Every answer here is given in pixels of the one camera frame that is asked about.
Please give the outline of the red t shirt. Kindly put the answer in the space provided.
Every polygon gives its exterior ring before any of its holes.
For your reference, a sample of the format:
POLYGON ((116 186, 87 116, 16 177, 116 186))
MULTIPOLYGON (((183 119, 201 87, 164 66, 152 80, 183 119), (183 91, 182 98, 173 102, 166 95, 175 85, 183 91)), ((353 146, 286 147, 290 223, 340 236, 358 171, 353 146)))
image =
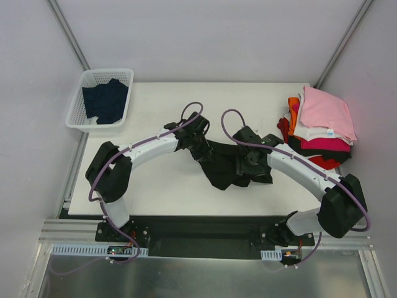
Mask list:
MULTIPOLYGON (((277 128, 280 130, 283 140, 288 142, 289 121, 286 118, 279 119, 277 128)), ((340 162, 334 159, 324 159, 322 155, 309 156, 308 159, 326 170, 335 169, 341 165, 340 162)))

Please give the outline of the white t shirt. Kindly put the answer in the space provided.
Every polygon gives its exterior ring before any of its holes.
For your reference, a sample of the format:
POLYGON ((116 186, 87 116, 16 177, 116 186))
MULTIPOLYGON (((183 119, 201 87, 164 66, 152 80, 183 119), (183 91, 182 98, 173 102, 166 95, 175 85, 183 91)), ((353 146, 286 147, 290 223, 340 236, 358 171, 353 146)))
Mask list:
POLYGON ((289 135, 306 141, 339 138, 349 146, 357 141, 348 105, 336 96, 305 86, 288 99, 289 135))

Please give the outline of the magenta t shirt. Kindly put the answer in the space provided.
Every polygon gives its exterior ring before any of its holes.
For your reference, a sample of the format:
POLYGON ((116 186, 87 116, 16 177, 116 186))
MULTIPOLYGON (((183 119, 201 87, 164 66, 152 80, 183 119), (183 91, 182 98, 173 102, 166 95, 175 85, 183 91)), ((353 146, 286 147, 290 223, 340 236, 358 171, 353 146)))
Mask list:
POLYGON ((300 140, 302 149, 350 152, 350 144, 348 142, 341 137, 330 137, 327 132, 328 130, 324 127, 305 127, 297 117, 294 137, 300 140))

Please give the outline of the white plastic laundry basket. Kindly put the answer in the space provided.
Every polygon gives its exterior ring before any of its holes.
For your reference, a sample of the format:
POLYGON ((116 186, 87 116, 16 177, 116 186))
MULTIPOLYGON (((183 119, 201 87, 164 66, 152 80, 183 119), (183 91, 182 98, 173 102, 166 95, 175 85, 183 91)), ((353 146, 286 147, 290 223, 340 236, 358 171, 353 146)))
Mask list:
POLYGON ((65 125, 84 133, 119 133, 124 129, 128 114, 128 106, 132 94, 134 71, 129 68, 96 68, 84 71, 78 81, 71 98, 65 125), (127 97, 122 118, 114 124, 97 124, 98 117, 88 118, 83 99, 83 88, 94 88, 99 84, 118 79, 127 88, 127 97))

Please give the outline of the pink t shirt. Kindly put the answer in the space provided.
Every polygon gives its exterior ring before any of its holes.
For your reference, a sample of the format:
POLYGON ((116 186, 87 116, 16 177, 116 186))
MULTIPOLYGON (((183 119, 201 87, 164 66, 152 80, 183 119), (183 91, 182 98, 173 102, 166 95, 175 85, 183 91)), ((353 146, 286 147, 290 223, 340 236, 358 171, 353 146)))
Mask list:
POLYGON ((303 88, 303 95, 300 122, 305 127, 327 128, 349 141, 357 141, 349 107, 342 99, 310 86, 303 88))

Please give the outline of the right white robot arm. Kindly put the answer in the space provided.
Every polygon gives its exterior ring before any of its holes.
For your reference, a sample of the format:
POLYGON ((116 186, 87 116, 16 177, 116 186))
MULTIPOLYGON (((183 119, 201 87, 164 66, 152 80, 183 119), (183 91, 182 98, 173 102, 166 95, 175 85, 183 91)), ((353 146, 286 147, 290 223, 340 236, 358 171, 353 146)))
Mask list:
POLYGON ((320 203, 316 209, 288 214, 265 233, 268 241, 287 247, 311 232, 326 232, 334 238, 342 238, 349 231, 367 231, 367 227, 357 227, 360 220, 368 219, 368 208, 356 176, 339 176, 325 170, 276 136, 268 134, 262 138, 249 126, 242 127, 232 138, 241 148, 255 154, 256 161, 265 161, 270 168, 286 174, 320 203))

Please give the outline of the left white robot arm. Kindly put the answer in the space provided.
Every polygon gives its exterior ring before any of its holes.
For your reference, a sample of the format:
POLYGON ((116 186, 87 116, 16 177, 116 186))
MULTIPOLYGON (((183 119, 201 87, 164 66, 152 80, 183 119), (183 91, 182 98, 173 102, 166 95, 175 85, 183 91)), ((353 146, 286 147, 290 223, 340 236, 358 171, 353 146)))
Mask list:
POLYGON ((194 112, 187 120, 166 124, 157 136, 135 145, 117 146, 108 141, 100 146, 85 174, 91 186, 89 201, 99 202, 105 218, 112 222, 109 232, 117 241, 127 240, 132 232, 123 198, 132 171, 181 149, 198 150, 194 157, 201 159, 201 153, 211 150, 205 139, 209 127, 209 121, 194 112))

